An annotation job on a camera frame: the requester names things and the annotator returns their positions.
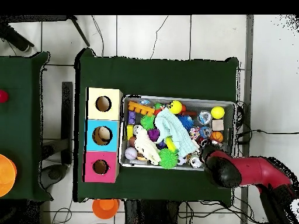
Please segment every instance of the green table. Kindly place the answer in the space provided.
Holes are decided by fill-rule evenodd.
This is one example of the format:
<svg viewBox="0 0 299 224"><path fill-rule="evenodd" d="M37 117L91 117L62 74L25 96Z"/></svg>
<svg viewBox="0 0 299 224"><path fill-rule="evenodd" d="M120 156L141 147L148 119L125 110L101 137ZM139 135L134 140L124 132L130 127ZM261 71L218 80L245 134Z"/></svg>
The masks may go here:
<svg viewBox="0 0 299 224"><path fill-rule="evenodd" d="M0 103L0 154L12 160L18 170L13 188L0 199L51 199L39 185L40 71L47 60L47 52L31 58L0 57L0 89L9 94L9 100Z"/></svg>
<svg viewBox="0 0 299 224"><path fill-rule="evenodd" d="M76 57L74 198L128 198L175 201L219 200L231 205L231 189L212 185L202 171L121 167L114 184L82 182L85 89L120 89L124 95L190 99L236 99L238 60L169 61L98 58L83 49Z"/></svg>

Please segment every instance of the light blue cloth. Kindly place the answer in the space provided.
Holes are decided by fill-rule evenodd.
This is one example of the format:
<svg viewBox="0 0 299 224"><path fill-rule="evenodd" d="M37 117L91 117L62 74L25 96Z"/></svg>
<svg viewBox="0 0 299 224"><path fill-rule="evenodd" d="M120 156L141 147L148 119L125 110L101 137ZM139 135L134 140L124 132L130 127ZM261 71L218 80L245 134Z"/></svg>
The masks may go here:
<svg viewBox="0 0 299 224"><path fill-rule="evenodd" d="M155 142L156 144L159 144L166 137L170 136L179 150L179 156L185 157L189 153L196 151L197 147L192 142L187 130L177 116L171 113L168 108L163 109L157 114L155 117L155 126L160 132L160 136Z"/></svg>

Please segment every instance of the orange bowl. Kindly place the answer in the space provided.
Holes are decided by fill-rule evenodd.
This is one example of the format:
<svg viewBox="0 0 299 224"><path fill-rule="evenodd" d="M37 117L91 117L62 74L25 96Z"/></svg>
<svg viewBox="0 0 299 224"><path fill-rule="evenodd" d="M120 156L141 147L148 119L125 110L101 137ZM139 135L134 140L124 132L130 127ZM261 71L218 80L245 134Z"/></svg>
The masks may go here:
<svg viewBox="0 0 299 224"><path fill-rule="evenodd" d="M93 213L101 219L114 217L118 209L118 199L96 199L92 203Z"/></svg>
<svg viewBox="0 0 299 224"><path fill-rule="evenodd" d="M7 194L16 179L16 166L4 155L0 155L0 197Z"/></svg>

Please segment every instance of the yellow block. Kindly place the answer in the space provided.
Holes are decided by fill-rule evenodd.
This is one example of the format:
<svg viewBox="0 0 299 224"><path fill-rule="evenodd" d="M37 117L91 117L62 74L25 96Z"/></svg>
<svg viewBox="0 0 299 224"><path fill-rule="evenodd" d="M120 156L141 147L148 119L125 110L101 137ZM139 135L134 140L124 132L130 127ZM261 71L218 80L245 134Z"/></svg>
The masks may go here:
<svg viewBox="0 0 299 224"><path fill-rule="evenodd" d="M118 89L88 87L86 89L87 95L88 119L119 120L121 98L123 97L121 91Z"/></svg>
<svg viewBox="0 0 299 224"><path fill-rule="evenodd" d="M133 125L131 124L127 125L127 136L128 140L133 136Z"/></svg>

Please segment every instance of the toy bin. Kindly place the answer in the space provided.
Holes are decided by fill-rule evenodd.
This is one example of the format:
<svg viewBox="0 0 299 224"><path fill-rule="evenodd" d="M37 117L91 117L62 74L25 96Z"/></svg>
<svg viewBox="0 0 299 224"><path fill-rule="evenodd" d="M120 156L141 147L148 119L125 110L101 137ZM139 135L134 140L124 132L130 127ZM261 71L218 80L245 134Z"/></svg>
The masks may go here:
<svg viewBox="0 0 299 224"><path fill-rule="evenodd" d="M223 134L223 150L226 152L234 155L234 143L235 143L235 134L236 134L236 119L237 119L237 105L233 102L229 101L215 101L215 100L196 100L196 99L181 99L181 98L168 98L168 97L155 97L155 96L140 96L140 97L132 97L130 95L126 95L122 99L122 108L121 108L121 115L123 119L121 119L120 124L120 144L119 144L119 163L122 166L126 167L146 167L146 168L155 168L155 169L163 169L161 166L155 166L148 161L146 164L132 164L128 159L126 159L124 153L125 150L129 147L128 138L127 138L127 128L128 117L129 114L129 101L132 102L139 102L140 100L149 100L152 103L169 103L172 100L178 100L182 104L186 106L188 111L196 111L200 112L202 110L211 111L211 109L215 106L221 106L225 110L225 115L223 117L223 125L224 130L222 131ZM135 115L135 124L140 124L140 119L142 118L142 114ZM197 117L192 117L194 121L194 126L200 126L200 123ZM175 166L172 169L176 170L197 170L203 171L202 168L192 168L190 164L185 163L181 166Z"/></svg>

